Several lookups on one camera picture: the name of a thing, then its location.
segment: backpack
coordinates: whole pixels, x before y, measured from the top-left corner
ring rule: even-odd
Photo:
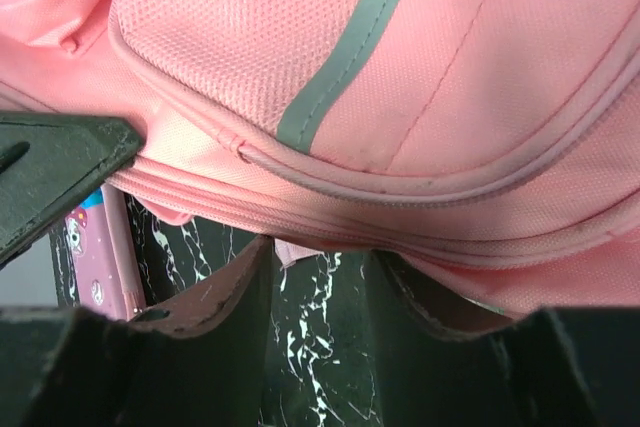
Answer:
[[[0,0],[0,109],[125,117],[109,183],[385,249],[511,317],[640,303],[640,0]]]

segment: gray stripe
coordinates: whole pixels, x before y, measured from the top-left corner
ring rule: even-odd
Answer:
[[[369,60],[398,1],[358,1],[327,61],[285,110],[276,137],[280,142],[309,153],[324,116]]]

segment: stitching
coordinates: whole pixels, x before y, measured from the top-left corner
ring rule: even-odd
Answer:
[[[442,77],[440,77],[440,80],[438,80],[438,83],[436,84],[436,89],[433,91],[433,93],[431,94],[431,97],[429,97],[429,100],[427,101],[425,106],[422,108],[420,113],[416,116],[416,118],[414,119],[413,123],[411,124],[411,126],[407,130],[407,133],[405,134],[404,138],[402,139],[402,142],[400,142],[400,145],[398,145],[398,148],[396,149],[396,151],[394,152],[393,156],[391,157],[391,160],[389,161],[389,163],[385,167],[385,169],[384,169],[385,172],[387,170],[389,170],[389,167],[391,167],[391,165],[393,165],[393,162],[394,162],[394,160],[396,160],[396,157],[400,153],[400,150],[402,149],[402,146],[404,145],[406,140],[409,138],[409,135],[411,134],[411,131],[416,127],[416,125],[418,125],[418,122],[419,122],[420,118],[425,114],[425,112],[429,109],[429,107],[433,103],[433,100],[435,99],[436,95],[440,91],[440,88],[442,87],[442,84],[444,84],[444,80],[446,79],[447,75],[449,74],[449,71],[451,70],[451,67],[453,67],[453,64],[457,60],[458,54],[462,50],[462,47],[464,46],[464,43],[467,40],[467,37],[471,33],[471,30],[473,29],[473,26],[475,25],[476,21],[478,20],[478,17],[480,16],[480,12],[482,10],[482,7],[484,6],[486,1],[487,0],[481,0],[480,1],[480,5],[478,5],[478,8],[476,9],[476,13],[473,16],[473,19],[471,20],[471,22],[469,23],[469,28],[467,29],[465,34],[462,36],[462,40],[460,41],[460,45],[458,45],[458,47],[456,48],[455,52],[453,53],[453,57],[451,58],[451,61],[447,65],[446,69],[444,69],[444,72],[442,74]]]
[[[353,67],[353,64],[355,63],[355,61],[358,59],[358,57],[360,56],[360,54],[362,53],[362,51],[364,50],[365,46],[367,45],[367,43],[369,42],[369,39],[371,38],[371,34],[373,34],[373,29],[375,29],[376,25],[378,24],[378,22],[380,21],[380,16],[382,15],[382,12],[384,11],[385,7],[387,6],[387,2],[389,0],[384,0],[384,2],[382,2],[382,6],[380,7],[380,11],[378,12],[378,15],[376,15],[376,18],[373,21],[373,24],[371,24],[371,28],[369,29],[369,31],[367,32],[367,35],[364,39],[364,41],[362,42],[362,44],[360,45],[360,48],[358,49],[358,51],[355,53],[355,55],[351,58],[351,60],[349,61],[349,63],[347,64],[347,66],[345,67],[345,69],[342,71],[342,73],[340,74],[340,76],[336,79],[336,81],[333,83],[333,85],[324,93],[322,94],[322,96],[318,99],[318,102],[316,102],[316,104],[313,106],[313,108],[311,109],[311,112],[309,112],[309,116],[307,117],[307,119],[305,120],[304,124],[302,124],[302,129],[300,130],[300,135],[298,136],[298,140],[296,142],[296,147],[300,147],[300,143],[302,142],[302,136],[304,135],[304,133],[307,130],[307,127],[309,126],[309,122],[311,122],[311,119],[313,119],[313,117],[315,116],[316,111],[318,110],[318,107],[320,106],[320,104],[322,103],[322,101],[327,97],[327,95],[329,95],[338,85],[340,85],[340,83],[344,80],[344,77],[349,73],[349,71],[351,70],[351,68]]]

